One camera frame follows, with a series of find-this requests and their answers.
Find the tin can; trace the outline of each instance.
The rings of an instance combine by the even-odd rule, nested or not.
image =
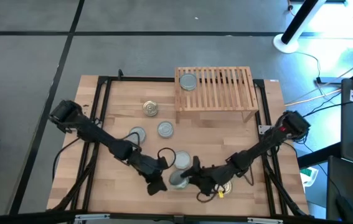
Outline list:
[[[194,74],[186,73],[180,77],[179,83],[184,90],[192,91],[197,87],[197,77]]]
[[[157,131],[161,137],[170,138],[174,134],[174,126],[169,121],[163,121],[158,125]]]
[[[226,184],[223,185],[223,187],[225,189],[224,194],[229,194],[233,188],[232,181],[228,181]]]
[[[181,177],[181,174],[183,172],[184,172],[183,170],[177,170],[177,171],[171,173],[171,176],[169,176],[169,183],[175,189],[184,189],[189,184],[188,178]]]
[[[175,166],[178,169],[186,169],[190,166],[190,155],[185,151],[176,152]]]
[[[126,138],[126,140],[129,140],[137,145],[139,145],[139,143],[142,144],[144,140],[146,140],[146,131],[142,127],[134,127],[129,133],[137,133],[139,135],[140,142],[138,142],[138,136],[136,134],[132,134]]]
[[[158,113],[158,105],[156,102],[149,100],[143,104],[143,113],[146,116],[155,116]]]

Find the round white base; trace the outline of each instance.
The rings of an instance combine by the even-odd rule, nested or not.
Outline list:
[[[294,42],[290,42],[288,44],[284,44],[281,41],[281,36],[283,34],[279,34],[277,35],[274,39],[273,39],[273,45],[277,48],[277,50],[286,53],[286,54],[291,54],[294,53],[298,50],[299,44],[298,41],[294,41]]]

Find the cable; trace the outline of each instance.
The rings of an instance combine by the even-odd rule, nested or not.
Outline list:
[[[287,1],[288,1],[288,7],[287,7],[287,9],[288,9],[289,13],[290,13],[291,15],[295,16],[295,14],[293,13],[293,8],[294,8],[294,6],[291,5],[291,1],[290,1],[290,0],[287,0]]]
[[[308,148],[311,152],[313,152],[313,150],[310,149],[305,143],[304,143],[303,145],[304,145],[306,148]],[[334,187],[337,189],[338,194],[341,196],[341,192],[339,191],[339,189],[338,189],[336,183],[334,183],[334,181],[331,180],[331,178],[328,176],[328,174],[327,174],[326,171],[323,169],[323,167],[321,167],[320,165],[319,165],[319,167],[320,167],[321,170],[323,170],[323,172],[324,172],[324,174],[326,175],[327,179],[330,180],[330,182],[331,182],[331,183],[334,185]]]
[[[139,146],[139,148],[140,148],[140,135],[139,135],[139,133],[137,133],[137,132],[129,133],[127,136],[125,136],[125,137],[123,137],[123,138],[120,138],[120,139],[117,139],[117,140],[125,140],[127,137],[131,136],[132,134],[135,134],[135,135],[138,136],[138,146]]]
[[[316,111],[312,111],[312,112],[308,113],[307,115],[304,115],[303,117],[307,117],[307,116],[309,116],[309,115],[312,115],[312,114],[314,114],[314,113],[316,113],[316,112],[319,112],[319,111],[322,111],[322,110],[325,110],[325,109],[328,109],[328,108],[332,108],[332,107],[335,107],[335,106],[343,106],[343,105],[350,104],[350,103],[353,103],[353,101],[345,102],[345,103],[339,103],[339,104],[337,104],[337,105],[332,105],[332,106],[327,106],[327,107],[325,107],[325,108],[321,108],[321,109],[318,109],[318,110],[316,110]]]
[[[343,73],[342,75],[338,76],[337,78],[335,78],[335,79],[329,81],[328,83],[326,83],[326,84],[324,84],[324,85],[321,85],[320,87],[329,85],[329,84],[332,83],[333,81],[337,80],[337,79],[340,78],[340,77],[343,77],[344,75],[348,74],[348,73],[349,73],[350,71],[352,71],[352,70],[353,70],[353,67],[352,67],[351,69],[349,69],[348,71],[346,71],[345,73]],[[287,104],[294,103],[296,100],[301,99],[302,97],[304,97],[304,96],[306,96],[306,95],[308,95],[308,94],[310,94],[310,93],[312,93],[312,92],[314,92],[314,91],[316,91],[316,90],[318,90],[318,89],[316,88],[316,89],[314,89],[314,90],[312,90],[312,91],[310,91],[310,92],[308,92],[308,93],[305,93],[305,94],[303,94],[302,96],[296,98],[295,100],[291,100],[290,102],[287,102]]]
[[[52,168],[52,181],[54,180],[54,175],[55,175],[55,168],[56,168],[56,162],[57,159],[59,158],[60,154],[69,146],[71,146],[72,144],[74,144],[76,141],[78,141],[80,138],[76,138],[74,139],[72,142],[68,143],[66,146],[64,146],[54,157],[54,161],[53,161],[53,168]]]
[[[307,55],[307,56],[309,56],[309,57],[315,59],[317,65],[318,65],[318,77],[320,77],[320,73],[321,73],[320,60],[319,60],[317,57],[315,57],[315,56],[313,56],[313,55],[311,55],[311,54],[308,54],[308,53],[304,53],[304,52],[295,52],[295,53]]]
[[[330,103],[332,103],[332,104],[335,105],[335,103],[331,101],[331,99],[327,96],[327,94],[325,94],[325,93],[323,92],[323,90],[321,89],[321,87],[319,86],[319,84],[318,84],[317,82],[314,82],[314,84],[316,84],[316,87],[319,89],[321,95],[322,95],[324,98],[326,98],[327,101],[329,101]]]
[[[201,202],[201,203],[207,203],[207,202],[210,202],[210,201],[212,201],[212,199],[214,199],[215,198],[215,196],[218,194],[218,192],[219,192],[219,187],[221,187],[221,188],[223,188],[223,193],[225,193],[225,191],[226,191],[226,189],[223,187],[223,186],[220,186],[220,185],[218,185],[218,187],[216,188],[216,189],[214,189],[215,191],[213,191],[213,192],[211,192],[211,196],[210,196],[210,198],[208,198],[207,200],[201,200],[200,199],[200,195],[201,194],[203,194],[203,193],[201,193],[201,192],[198,192],[197,193],[197,196],[195,196],[195,198],[199,201],[199,202]]]
[[[329,93],[327,93],[327,94],[325,94],[325,95],[328,96],[328,95],[331,95],[331,94],[333,94],[333,93],[337,93],[337,92],[339,92],[339,91],[341,91],[341,89],[338,89],[338,90],[329,92]],[[322,96],[315,96],[315,97],[310,98],[310,99],[308,99],[308,100],[303,100],[303,101],[298,101],[298,102],[295,102],[295,103],[285,104],[284,106],[292,106],[292,105],[297,105],[297,104],[300,104],[300,103],[306,103],[306,102],[309,102],[309,101],[312,101],[312,100],[315,100],[315,99],[318,99],[318,98],[322,98],[322,97],[324,97],[324,95],[322,95]]]
[[[176,161],[176,152],[175,152],[175,150],[173,150],[173,149],[171,149],[171,148],[169,148],[169,147],[164,147],[164,148],[158,150],[158,152],[157,152],[157,157],[158,157],[158,159],[159,159],[159,153],[160,153],[162,150],[165,150],[165,149],[170,150],[170,151],[173,152],[173,154],[174,154],[174,160],[173,160],[173,162],[171,163],[171,165],[169,165],[168,168],[167,168],[167,169],[169,169],[171,166],[173,166],[173,165],[175,164],[175,161]]]
[[[335,97],[337,97],[338,95],[340,95],[341,93],[339,92],[337,95],[331,97],[330,99],[328,99],[327,101],[323,102],[320,106],[315,107],[310,113],[312,113],[313,111],[315,111],[316,109],[319,109],[320,107],[322,107],[325,103],[331,101],[332,99],[334,99]]]
[[[320,60],[319,60],[317,57],[315,57],[315,56],[313,56],[313,55],[311,55],[311,54],[308,54],[308,53],[304,53],[304,52],[295,52],[295,53],[307,55],[307,56],[309,56],[309,57],[315,59],[315,60],[316,60],[316,63],[317,63],[317,66],[318,66],[318,77],[320,77],[320,74],[321,74]],[[321,94],[323,97],[325,97],[327,100],[329,100],[330,98],[328,98],[328,96],[323,92],[323,90],[321,89],[321,87],[319,86],[319,84],[318,84],[317,82],[315,82],[314,84],[316,84],[316,87],[317,87],[318,90],[320,91],[320,94]]]
[[[254,182],[253,182],[253,175],[252,175],[252,168],[251,168],[251,165],[250,165],[250,173],[251,173],[251,182],[248,180],[248,177],[246,177],[246,175],[244,174],[244,178],[245,180],[247,181],[247,183],[251,186],[253,186]]]

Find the black cable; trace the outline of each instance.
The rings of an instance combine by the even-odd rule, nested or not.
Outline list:
[[[248,180],[248,177],[246,177],[246,175],[244,174],[244,178],[245,180],[247,181],[247,183],[251,186],[253,186],[254,182],[253,182],[253,175],[252,175],[252,168],[251,168],[251,165],[250,165],[250,173],[251,173],[251,182]]]
[[[332,105],[332,106],[327,106],[327,107],[325,107],[325,108],[321,108],[321,109],[318,109],[318,110],[316,110],[316,111],[312,111],[312,112],[308,113],[307,115],[304,115],[303,117],[312,115],[312,114],[314,114],[314,113],[316,113],[316,112],[319,112],[319,111],[322,111],[322,110],[325,110],[325,109],[328,109],[328,108],[332,108],[332,107],[334,107],[334,106],[343,106],[343,105],[350,104],[350,103],[353,103],[353,101],[345,102],[345,103],[339,103],[339,104],[337,104],[337,105]]]
[[[298,157],[298,153],[296,152],[296,149],[294,148],[294,146],[290,145],[290,144],[287,143],[287,142],[283,142],[283,143],[286,144],[287,146],[291,147],[291,148],[295,151],[296,157]]]
[[[168,168],[167,168],[167,169],[169,169],[171,166],[173,166],[173,165],[175,164],[175,161],[176,161],[176,152],[175,152],[175,150],[173,150],[173,149],[171,149],[171,148],[169,148],[169,147],[164,147],[164,148],[160,149],[160,150],[157,152],[157,157],[158,157],[158,159],[159,159],[159,153],[160,153],[162,150],[165,150],[165,149],[170,150],[170,151],[173,152],[173,154],[174,154],[174,160],[173,160],[173,162],[171,163],[171,165],[169,165]]]
[[[139,148],[140,148],[140,135],[139,135],[139,133],[137,133],[137,132],[129,133],[127,136],[125,136],[125,137],[123,137],[123,138],[120,138],[120,139],[117,139],[117,140],[125,140],[127,137],[131,136],[132,134],[135,134],[135,135],[138,136],[138,146],[139,146]]]
[[[337,97],[338,95],[340,95],[341,92],[339,92],[338,94],[336,94],[335,96],[331,97],[330,99],[328,99],[327,101],[323,102],[320,106],[315,107],[310,113],[312,113],[313,111],[315,111],[316,109],[319,109],[320,107],[322,107],[325,103],[330,102],[332,99],[334,99],[335,97]]]
[[[303,145],[304,145],[306,148],[308,148],[311,152],[314,152],[314,151],[313,151],[312,149],[310,149],[305,143],[304,143]],[[334,185],[334,187],[337,189],[338,194],[341,195],[341,192],[339,191],[339,189],[338,189],[336,183],[334,183],[334,181],[331,180],[331,178],[328,176],[328,174],[327,174],[326,171],[323,169],[323,167],[321,167],[320,165],[319,165],[319,167],[320,167],[321,170],[323,170],[323,172],[324,172],[324,174],[326,175],[327,179],[329,179],[330,182],[331,182],[331,183]]]
[[[277,154],[279,150],[280,150],[280,146],[277,146],[276,151],[275,151],[275,154]],[[267,151],[266,151],[266,155],[268,155],[268,157],[272,157],[273,154],[271,154],[271,153],[269,153],[269,152],[271,152],[271,150],[267,150]]]
[[[64,146],[54,157],[54,161],[53,161],[53,168],[52,168],[52,181],[54,180],[54,175],[55,175],[55,168],[56,168],[56,162],[57,159],[59,158],[60,154],[69,146],[71,146],[72,144],[74,144],[76,141],[78,141],[80,138],[76,138],[75,140],[73,140],[72,142],[68,143],[66,146]]]
[[[211,192],[211,196],[210,196],[210,198],[208,198],[207,200],[201,200],[200,199],[200,194],[203,194],[203,193],[201,193],[201,192],[198,192],[197,193],[197,196],[195,196],[195,198],[199,201],[199,202],[201,202],[201,203],[207,203],[207,202],[210,202],[210,201],[212,201],[214,198],[215,198],[215,196],[218,194],[218,192],[219,192],[219,187],[221,187],[221,188],[223,188],[224,190],[222,191],[223,193],[225,193],[225,188],[223,187],[223,186],[220,186],[220,185],[218,185],[218,187],[216,188],[216,189],[214,189],[214,190],[216,190],[216,191],[214,191],[214,192]]]

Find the white cable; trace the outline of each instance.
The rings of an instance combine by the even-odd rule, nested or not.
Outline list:
[[[318,77],[320,77],[320,74],[321,74],[320,60],[319,60],[317,57],[315,57],[315,56],[313,56],[313,55],[311,55],[311,54],[308,54],[308,53],[304,53],[304,52],[295,52],[295,53],[307,55],[307,56],[309,56],[309,57],[315,59],[315,60],[316,60],[316,63],[318,64]],[[329,100],[330,103],[334,104],[334,103],[331,101],[331,99],[325,94],[325,92],[323,92],[323,90],[321,89],[321,87],[319,86],[319,84],[318,84],[317,82],[315,82],[315,84],[316,84],[316,87],[319,89],[320,94],[322,94],[322,96],[323,96],[324,98],[326,98],[327,100]]]
[[[337,78],[331,80],[330,82],[328,82],[328,83],[326,83],[326,84],[324,84],[324,85],[321,85],[320,87],[329,85],[329,84],[332,83],[333,81],[337,80],[337,79],[340,78],[340,77],[343,77],[344,75],[348,74],[348,73],[349,73],[350,71],[352,71],[352,70],[353,70],[353,67],[352,67],[351,69],[349,69],[348,71],[346,71],[345,73],[343,73],[342,75],[338,76]],[[314,91],[316,91],[316,90],[318,90],[318,89],[315,88],[314,90],[312,90],[312,91],[310,91],[310,92],[308,92],[308,93],[305,93],[305,94],[303,94],[302,96],[298,97],[297,99],[291,100],[290,102],[288,102],[288,103],[286,103],[286,104],[294,103],[296,100],[299,100],[299,99],[301,99],[302,97],[304,97],[304,96],[306,96],[306,95],[308,95],[308,94],[310,94],[310,93],[312,93],[312,92],[314,92]]]

